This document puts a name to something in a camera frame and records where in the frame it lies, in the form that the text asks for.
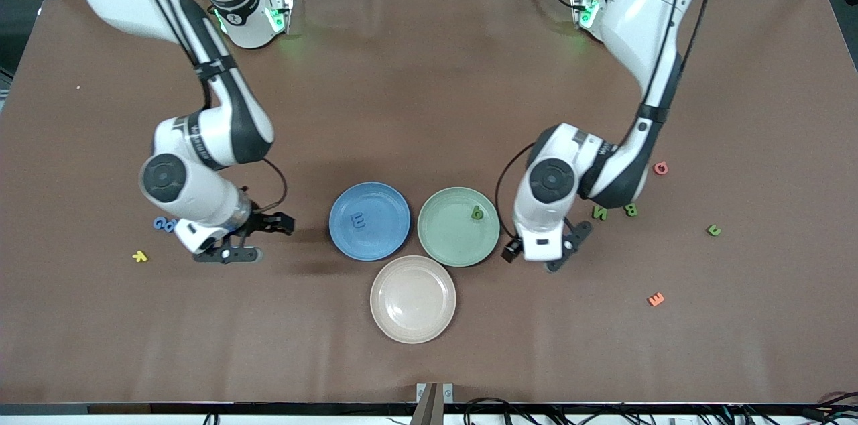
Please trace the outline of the green plate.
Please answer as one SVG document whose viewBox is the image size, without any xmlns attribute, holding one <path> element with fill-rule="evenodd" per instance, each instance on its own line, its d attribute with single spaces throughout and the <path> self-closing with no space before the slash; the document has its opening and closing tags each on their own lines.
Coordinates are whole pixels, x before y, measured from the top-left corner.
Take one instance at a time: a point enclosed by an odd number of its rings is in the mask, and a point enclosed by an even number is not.
<svg viewBox="0 0 858 425">
<path fill-rule="evenodd" d="M 476 221 L 471 209 L 481 206 Z M 501 227 L 493 203 L 478 190 L 450 187 L 439 190 L 423 204 L 417 233 L 425 252 L 438 263 L 467 268 L 486 260 L 499 241 Z"/>
</svg>

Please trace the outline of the blue plate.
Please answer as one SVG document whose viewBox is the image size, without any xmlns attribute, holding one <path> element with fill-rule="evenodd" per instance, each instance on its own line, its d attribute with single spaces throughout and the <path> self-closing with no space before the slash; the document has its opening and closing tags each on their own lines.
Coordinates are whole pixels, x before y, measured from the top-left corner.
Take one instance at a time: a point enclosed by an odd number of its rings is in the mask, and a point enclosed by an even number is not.
<svg viewBox="0 0 858 425">
<path fill-rule="evenodd" d="M 365 215 L 365 227 L 352 225 L 353 213 Z M 410 229 L 410 206 L 398 190 L 382 182 L 362 182 L 345 190 L 335 199 L 328 218 L 335 247 L 361 262 L 382 260 L 395 253 Z"/>
</svg>

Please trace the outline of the beige pink plate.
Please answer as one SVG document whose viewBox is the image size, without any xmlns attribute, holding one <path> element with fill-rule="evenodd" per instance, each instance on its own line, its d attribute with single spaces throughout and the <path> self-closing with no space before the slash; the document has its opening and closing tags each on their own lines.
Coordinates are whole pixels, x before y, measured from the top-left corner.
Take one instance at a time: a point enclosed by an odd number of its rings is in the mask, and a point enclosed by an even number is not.
<svg viewBox="0 0 858 425">
<path fill-rule="evenodd" d="M 387 263 L 374 279 L 369 298 L 377 327 L 405 345 L 437 339 L 451 324 L 456 303 L 451 275 L 424 256 L 404 256 Z"/>
</svg>

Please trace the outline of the brown table cover sheet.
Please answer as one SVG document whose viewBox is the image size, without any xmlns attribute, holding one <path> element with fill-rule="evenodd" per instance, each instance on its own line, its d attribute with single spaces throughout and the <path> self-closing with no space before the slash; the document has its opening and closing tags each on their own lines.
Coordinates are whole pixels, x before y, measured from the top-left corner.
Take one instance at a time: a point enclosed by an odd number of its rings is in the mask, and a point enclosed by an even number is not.
<svg viewBox="0 0 858 425">
<path fill-rule="evenodd" d="M 380 181 L 416 212 L 442 188 L 491 196 L 551 125 L 621 140 L 638 85 L 556 0 L 303 4 L 298 37 L 233 50 L 296 232 L 211 265 L 153 228 L 138 186 L 154 126 L 201 105 L 184 53 L 85 0 L 43 3 L 0 113 L 0 403 L 390 402 L 427 381 L 523 402 L 858 391 L 858 72 L 829 0 L 710 0 L 639 215 L 611 211 L 554 274 L 498 251 L 452 269 L 456 315 L 423 345 L 378 330 L 383 264 L 332 245 L 337 196 Z"/>
</svg>

